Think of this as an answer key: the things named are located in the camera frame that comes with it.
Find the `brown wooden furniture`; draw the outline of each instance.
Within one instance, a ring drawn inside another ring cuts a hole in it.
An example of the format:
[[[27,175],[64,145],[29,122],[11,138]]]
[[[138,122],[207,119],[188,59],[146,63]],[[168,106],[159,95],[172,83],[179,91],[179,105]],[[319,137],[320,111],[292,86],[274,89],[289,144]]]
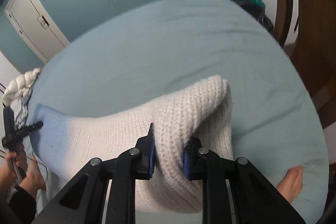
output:
[[[277,3],[273,36],[283,47],[293,0]],[[336,0],[299,0],[299,32],[291,61],[318,102],[322,127],[336,122]]]

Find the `white knit sweater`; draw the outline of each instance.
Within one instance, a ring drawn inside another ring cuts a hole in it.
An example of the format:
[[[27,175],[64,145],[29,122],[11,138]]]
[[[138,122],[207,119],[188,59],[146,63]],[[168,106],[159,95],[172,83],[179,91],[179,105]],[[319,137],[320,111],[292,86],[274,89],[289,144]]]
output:
[[[202,209],[202,185],[185,178],[183,150],[195,135],[204,147],[232,159],[230,115],[229,85],[218,75],[106,117],[67,117],[40,105],[32,121],[44,122],[35,152],[69,180],[91,158],[112,159],[134,147],[154,122],[156,166],[151,180],[136,182],[136,209],[193,213]]]

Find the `light blue bed sheet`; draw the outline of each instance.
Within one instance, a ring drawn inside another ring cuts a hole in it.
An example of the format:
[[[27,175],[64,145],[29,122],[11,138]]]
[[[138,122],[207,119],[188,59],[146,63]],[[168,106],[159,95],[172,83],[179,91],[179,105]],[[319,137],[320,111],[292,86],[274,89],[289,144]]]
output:
[[[230,0],[160,0],[85,33],[44,67],[28,122],[38,103],[99,117],[215,74],[228,79],[232,90],[234,157],[248,158],[273,185],[290,167],[303,165],[304,186],[293,207],[307,224],[315,223],[328,190],[327,150],[315,108],[276,41]],[[64,184],[49,172],[39,210]],[[186,221],[164,213],[139,213],[137,219]],[[201,214],[188,220],[201,223]]]

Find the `door frame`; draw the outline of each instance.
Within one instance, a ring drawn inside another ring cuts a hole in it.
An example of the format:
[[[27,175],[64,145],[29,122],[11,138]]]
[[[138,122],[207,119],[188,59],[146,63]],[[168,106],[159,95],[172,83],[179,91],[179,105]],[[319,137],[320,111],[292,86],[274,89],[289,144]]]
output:
[[[69,40],[65,37],[65,35],[61,32],[61,30],[57,27],[55,22],[52,20],[52,18],[49,16],[45,8],[43,7],[40,0],[30,0],[32,4],[34,5],[35,9],[40,15],[43,15],[45,19],[49,23],[49,28],[54,33],[54,35],[60,40],[60,42],[63,44],[64,47],[70,44]],[[21,27],[18,25],[16,20],[14,20],[11,16],[11,7],[14,3],[14,0],[9,0],[6,7],[5,7],[5,14],[11,24],[13,25],[14,29],[18,33],[18,35],[23,39],[23,41],[28,45],[28,47],[43,61],[43,63],[47,63],[48,59],[44,56],[44,54],[35,46],[35,44],[29,39],[29,37],[25,34],[24,30],[21,29]]]

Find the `silver bolt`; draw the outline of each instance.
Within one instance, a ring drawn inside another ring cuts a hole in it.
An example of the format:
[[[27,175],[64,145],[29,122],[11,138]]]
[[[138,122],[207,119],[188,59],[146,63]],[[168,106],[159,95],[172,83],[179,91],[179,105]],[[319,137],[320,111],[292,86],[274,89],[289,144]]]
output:
[[[244,157],[238,158],[238,163],[241,165],[246,165],[248,163],[248,160]]]
[[[201,147],[198,152],[201,154],[201,155],[205,155],[207,153],[209,153],[209,149],[207,149],[206,147]]]
[[[101,159],[100,158],[93,158],[90,160],[90,164],[92,166],[98,165],[100,163]]]
[[[136,154],[138,154],[139,152],[140,152],[140,150],[137,149],[137,148],[132,148],[132,149],[129,151],[129,153],[130,153],[131,155],[136,155]]]

